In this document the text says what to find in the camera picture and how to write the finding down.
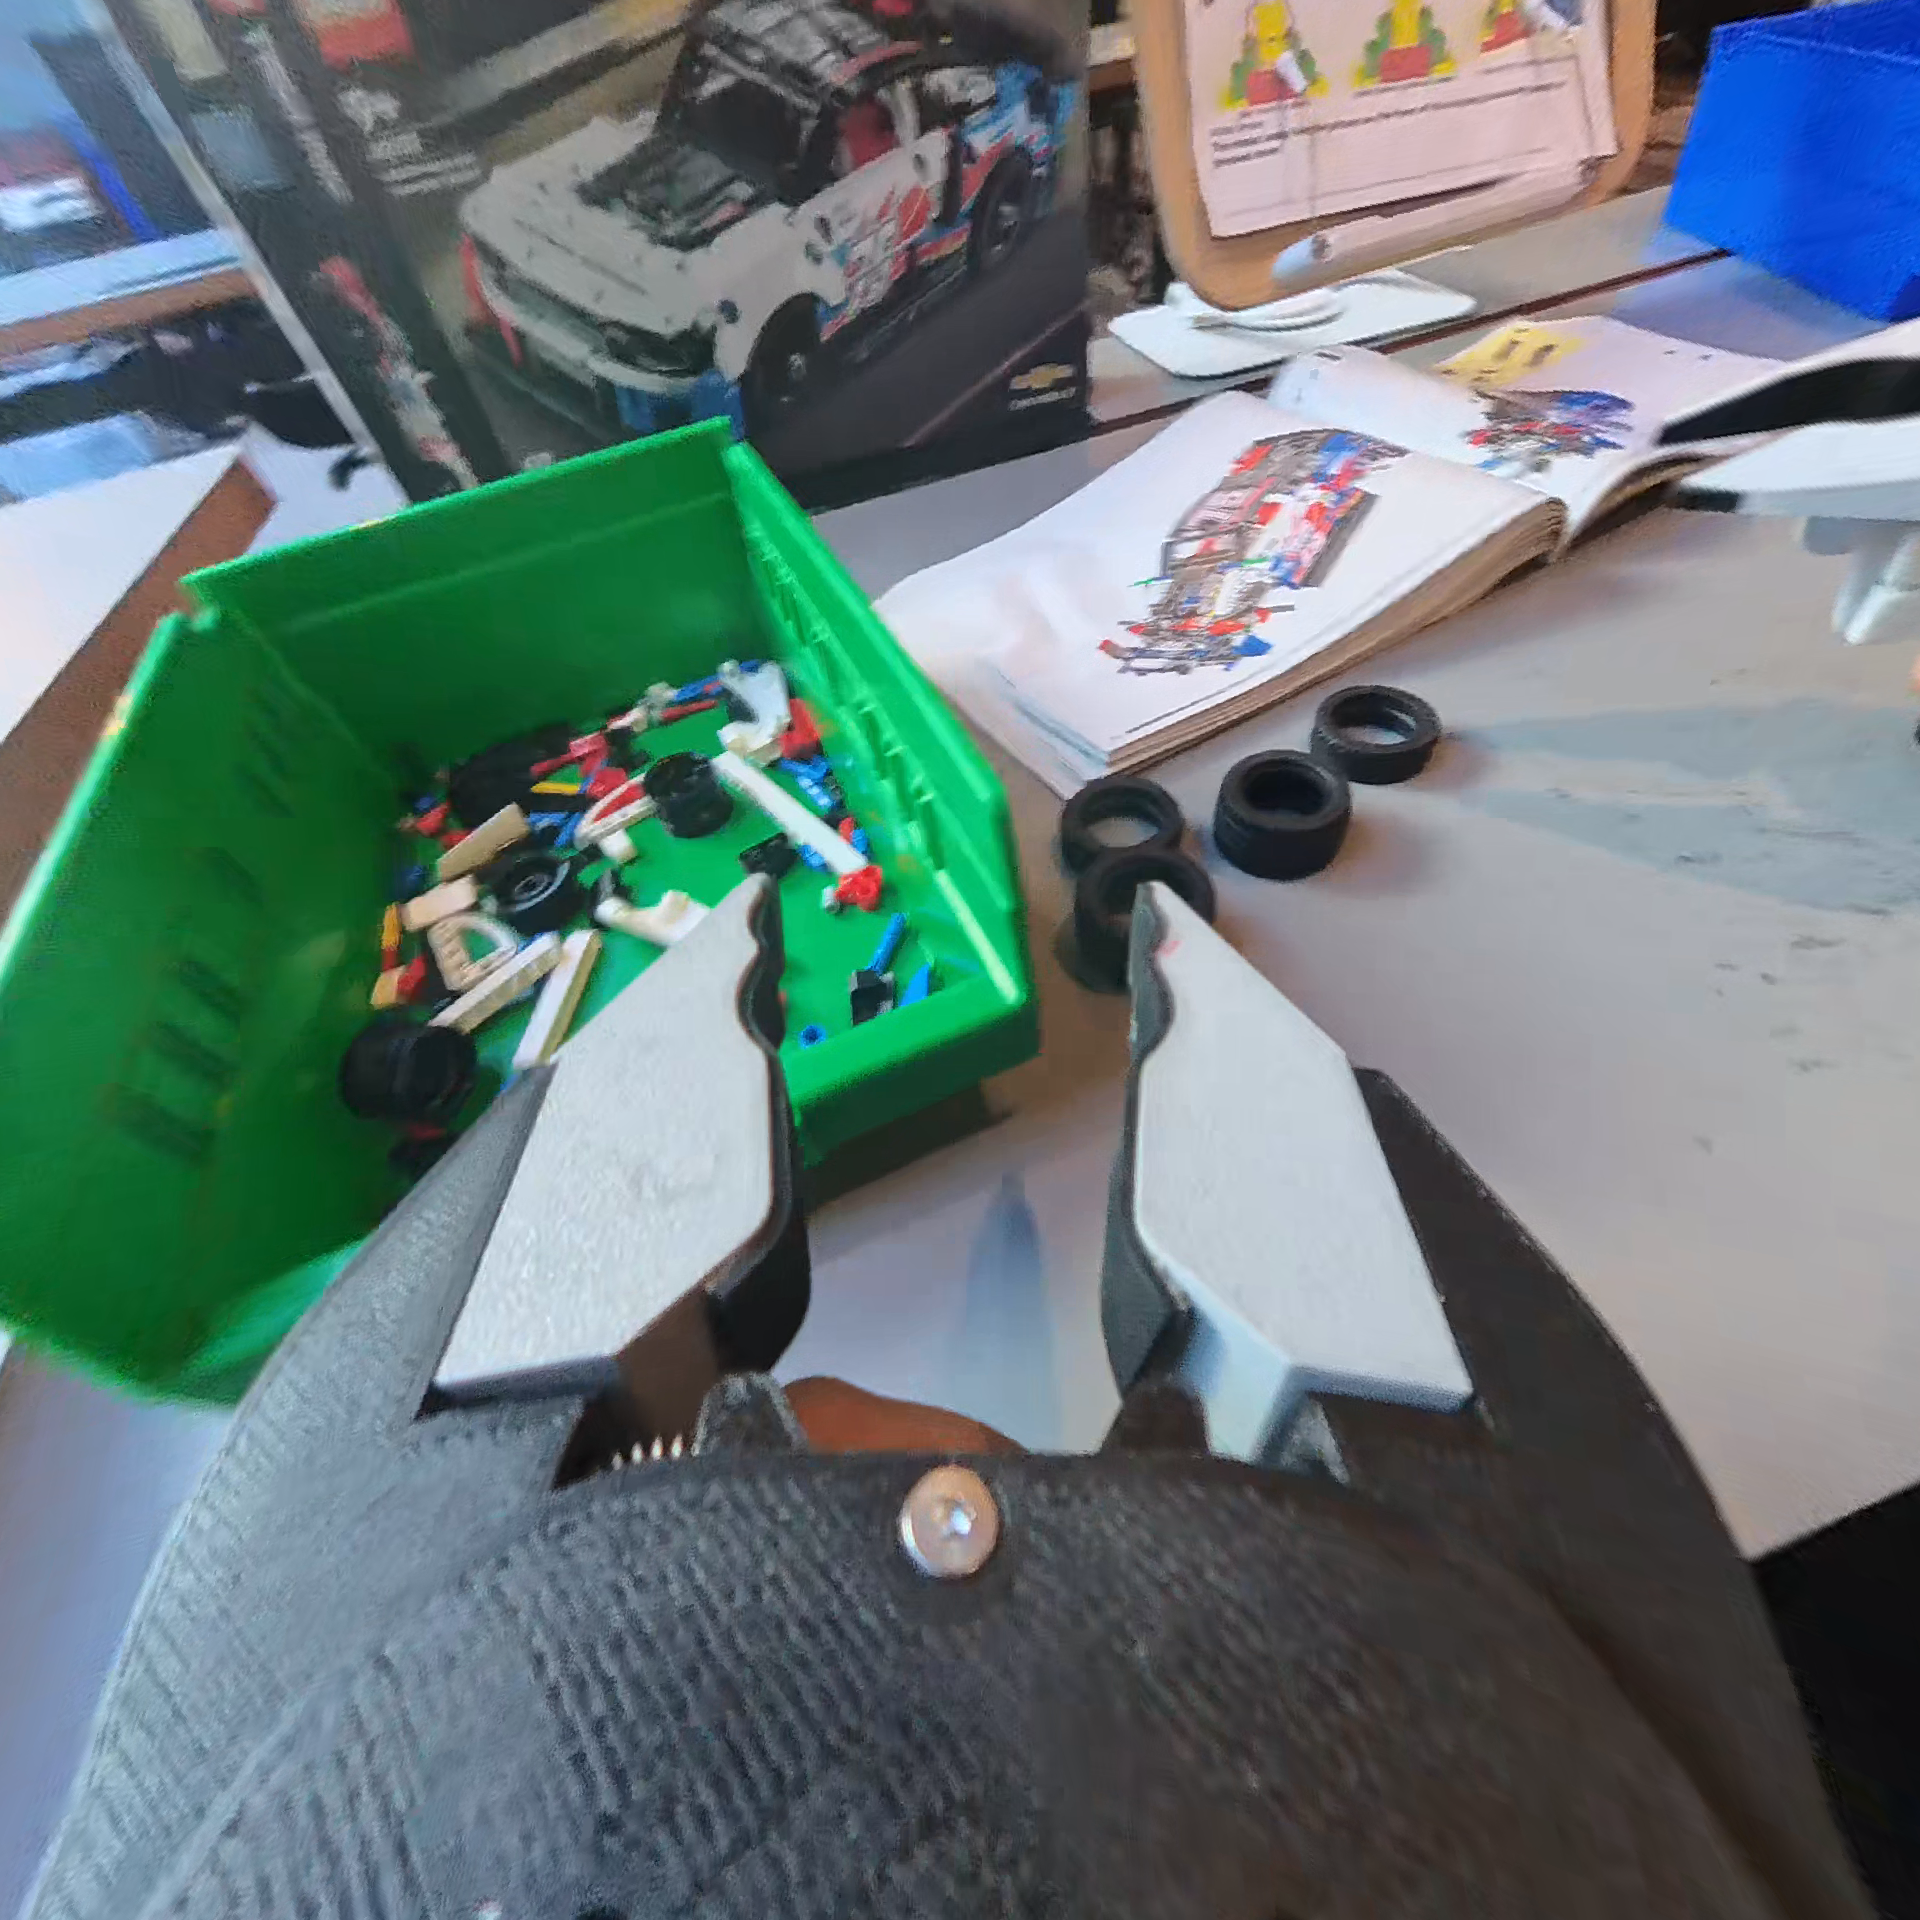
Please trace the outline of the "open instruction booklet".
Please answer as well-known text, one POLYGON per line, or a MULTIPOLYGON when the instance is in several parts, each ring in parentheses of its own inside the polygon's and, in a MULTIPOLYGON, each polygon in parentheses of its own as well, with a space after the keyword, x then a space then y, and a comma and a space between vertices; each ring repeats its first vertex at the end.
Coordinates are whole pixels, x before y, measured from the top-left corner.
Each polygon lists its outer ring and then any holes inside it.
POLYGON ((934 685, 1057 797, 1330 680, 1702 462, 1659 437, 1778 359, 1610 317, 1435 367, 1356 344, 1225 390, 1040 516, 881 598, 934 685))

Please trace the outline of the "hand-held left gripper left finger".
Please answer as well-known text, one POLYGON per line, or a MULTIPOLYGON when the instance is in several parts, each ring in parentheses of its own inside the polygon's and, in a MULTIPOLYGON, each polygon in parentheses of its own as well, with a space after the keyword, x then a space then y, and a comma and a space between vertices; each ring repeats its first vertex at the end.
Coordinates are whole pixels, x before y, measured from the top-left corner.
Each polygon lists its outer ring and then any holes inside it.
POLYGON ((810 1310, 777 887, 742 879, 537 1079, 434 1387, 708 1387, 810 1310))

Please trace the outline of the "white instruction paper sheet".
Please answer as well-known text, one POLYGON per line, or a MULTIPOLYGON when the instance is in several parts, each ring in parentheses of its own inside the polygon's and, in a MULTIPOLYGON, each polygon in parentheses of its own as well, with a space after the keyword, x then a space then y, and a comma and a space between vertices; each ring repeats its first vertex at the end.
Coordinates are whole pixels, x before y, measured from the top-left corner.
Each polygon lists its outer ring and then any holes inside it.
POLYGON ((1217 240, 1617 154, 1600 2, 1186 2, 1181 37, 1217 240))

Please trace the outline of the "grey desk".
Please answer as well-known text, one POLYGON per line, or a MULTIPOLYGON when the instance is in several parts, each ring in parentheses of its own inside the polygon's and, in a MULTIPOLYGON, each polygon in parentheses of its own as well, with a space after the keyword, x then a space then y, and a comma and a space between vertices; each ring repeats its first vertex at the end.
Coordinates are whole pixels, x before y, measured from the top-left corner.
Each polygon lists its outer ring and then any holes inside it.
MULTIPOLYGON (((1796 356, 1856 317, 1619 198, 1426 267, 1481 325, 1542 304, 1796 356)), ((1357 795, 1317 879, 1218 922, 1389 1072, 1582 1285, 1761 1555, 1916 1480, 1916 748, 1900 647, 1829 634, 1836 565, 1771 518, 1645 512, 1364 667, 1428 772, 1357 795)), ((1045 1448, 1114 1405, 1097 1205, 1123 1003, 1057 959, 1057 806, 1006 776, 1043 1051, 987 1118, 812 1211, 787 1376, 1045 1448)), ((4 1724, 83 1722, 224 1419, 4 1363, 4 1724)))

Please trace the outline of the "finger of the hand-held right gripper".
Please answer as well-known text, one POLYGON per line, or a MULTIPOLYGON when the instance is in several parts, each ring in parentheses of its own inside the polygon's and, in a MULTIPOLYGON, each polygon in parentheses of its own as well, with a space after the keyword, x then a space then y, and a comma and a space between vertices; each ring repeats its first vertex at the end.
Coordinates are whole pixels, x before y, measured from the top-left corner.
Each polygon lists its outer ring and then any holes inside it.
POLYGON ((1659 446, 1701 446, 1810 426, 1878 426, 1918 416, 1918 319, 1813 351, 1674 416, 1659 446))
POLYGON ((1918 420, 1810 422, 1672 488, 1684 512, 1786 518, 1843 558, 1832 624, 1846 644, 1918 639, 1918 420))

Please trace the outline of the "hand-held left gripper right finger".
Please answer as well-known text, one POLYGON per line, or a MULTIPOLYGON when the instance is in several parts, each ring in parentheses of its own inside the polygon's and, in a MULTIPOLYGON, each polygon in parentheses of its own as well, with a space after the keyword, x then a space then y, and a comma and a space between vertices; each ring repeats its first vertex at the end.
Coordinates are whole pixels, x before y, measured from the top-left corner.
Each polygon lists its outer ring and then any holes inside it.
POLYGON ((1443 1292, 1332 1037, 1168 882, 1128 950, 1100 1272, 1123 1399, 1176 1382, 1218 1456, 1276 1466, 1307 1402, 1473 1402, 1443 1292))

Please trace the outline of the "green parts bin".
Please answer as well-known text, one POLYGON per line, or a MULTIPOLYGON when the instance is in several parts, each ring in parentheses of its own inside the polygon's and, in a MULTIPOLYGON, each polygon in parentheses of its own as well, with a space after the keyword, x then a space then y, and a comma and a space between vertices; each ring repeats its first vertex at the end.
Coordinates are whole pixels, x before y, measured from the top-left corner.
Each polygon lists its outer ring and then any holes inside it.
POLYGON ((806 1164, 1040 1051, 1002 782, 752 447, 684 428, 211 567, 158 624, 4 923, 18 1349, 235 1402, 408 1190, 338 1069, 458 763, 777 663, 881 869, 782 879, 806 1164))

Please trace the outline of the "white table with brown edge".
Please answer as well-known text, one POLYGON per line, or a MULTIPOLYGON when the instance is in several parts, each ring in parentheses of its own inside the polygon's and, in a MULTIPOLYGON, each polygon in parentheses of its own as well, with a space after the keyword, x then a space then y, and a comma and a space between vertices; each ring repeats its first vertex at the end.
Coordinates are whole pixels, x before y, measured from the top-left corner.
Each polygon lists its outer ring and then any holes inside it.
MULTIPOLYGON (((164 330, 257 293, 221 230, 4 280, 4 359, 164 330)), ((182 578, 249 550, 276 508, 237 437, 141 471, 4 500, 3 899, 11 907, 182 578)))

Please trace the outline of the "blue storage bin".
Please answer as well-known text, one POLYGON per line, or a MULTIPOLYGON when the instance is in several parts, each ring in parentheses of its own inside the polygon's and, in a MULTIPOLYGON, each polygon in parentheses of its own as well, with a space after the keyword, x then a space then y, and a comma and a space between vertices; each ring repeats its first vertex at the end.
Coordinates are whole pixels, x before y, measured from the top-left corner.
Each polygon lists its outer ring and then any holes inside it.
POLYGON ((1720 24, 1665 219, 1886 325, 1918 316, 1918 4, 1720 24))

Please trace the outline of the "black race car set box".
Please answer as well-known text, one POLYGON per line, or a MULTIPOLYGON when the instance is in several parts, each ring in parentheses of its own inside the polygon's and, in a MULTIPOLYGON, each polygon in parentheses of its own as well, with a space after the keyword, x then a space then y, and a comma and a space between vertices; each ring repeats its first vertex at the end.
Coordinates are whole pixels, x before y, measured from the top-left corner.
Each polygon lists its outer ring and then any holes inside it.
POLYGON ((99 4, 411 499, 721 422, 813 504, 1088 420, 1090 4, 99 4))

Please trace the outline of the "wooden document stand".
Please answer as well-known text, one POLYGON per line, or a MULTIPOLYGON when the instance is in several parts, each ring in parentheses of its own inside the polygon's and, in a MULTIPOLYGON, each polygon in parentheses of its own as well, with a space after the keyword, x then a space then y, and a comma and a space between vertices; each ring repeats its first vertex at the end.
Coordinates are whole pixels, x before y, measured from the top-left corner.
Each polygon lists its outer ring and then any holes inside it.
POLYGON ((1193 172, 1181 4, 1134 2, 1125 4, 1123 19, 1134 44, 1142 149, 1168 266, 1178 280, 1229 312, 1307 298, 1338 280, 1398 270, 1445 248, 1504 237, 1526 224, 1606 202, 1629 178, 1645 146, 1657 6, 1600 2, 1611 19, 1611 157, 1592 160, 1573 176, 1512 176, 1369 213, 1217 240, 1193 172))

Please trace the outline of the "black rubber tyre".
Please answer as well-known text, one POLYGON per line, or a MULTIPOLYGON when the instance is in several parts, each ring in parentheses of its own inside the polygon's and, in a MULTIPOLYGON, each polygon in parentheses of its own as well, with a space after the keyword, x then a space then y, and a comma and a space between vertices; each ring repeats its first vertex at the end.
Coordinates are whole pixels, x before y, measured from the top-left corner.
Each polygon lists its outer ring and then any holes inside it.
POLYGON ((1404 784, 1428 766, 1440 738, 1443 717, 1425 698, 1363 684, 1317 706, 1310 754, 1352 784, 1404 784))
POLYGON ((1181 805, 1142 775, 1104 775, 1081 786, 1060 812, 1059 856, 1064 871, 1081 878, 1106 855, 1181 850, 1181 805))
POLYGON ((1307 751, 1240 758, 1217 790, 1212 837, 1236 871, 1302 879, 1341 850, 1354 818, 1349 779, 1307 751))
POLYGON ((1202 922, 1217 922, 1217 887, 1208 869, 1180 847, 1106 847, 1073 882, 1073 972, 1094 991, 1125 991, 1141 888, 1165 885, 1202 922))

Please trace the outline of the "pile of brick pieces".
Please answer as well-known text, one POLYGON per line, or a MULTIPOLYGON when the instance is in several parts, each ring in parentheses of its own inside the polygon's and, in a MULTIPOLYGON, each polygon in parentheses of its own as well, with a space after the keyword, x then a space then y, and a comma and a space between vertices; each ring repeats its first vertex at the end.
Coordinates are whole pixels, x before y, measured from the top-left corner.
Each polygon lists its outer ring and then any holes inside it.
POLYGON ((738 879, 838 922, 875 916, 849 965, 849 1011, 794 1015, 817 1048, 922 1002, 939 972, 892 902, 810 703, 771 658, 722 660, 579 725, 513 731, 401 789, 392 900, 376 938, 370 1021, 338 1095, 420 1179, 492 1099, 552 1064, 579 1027, 678 947, 738 879))

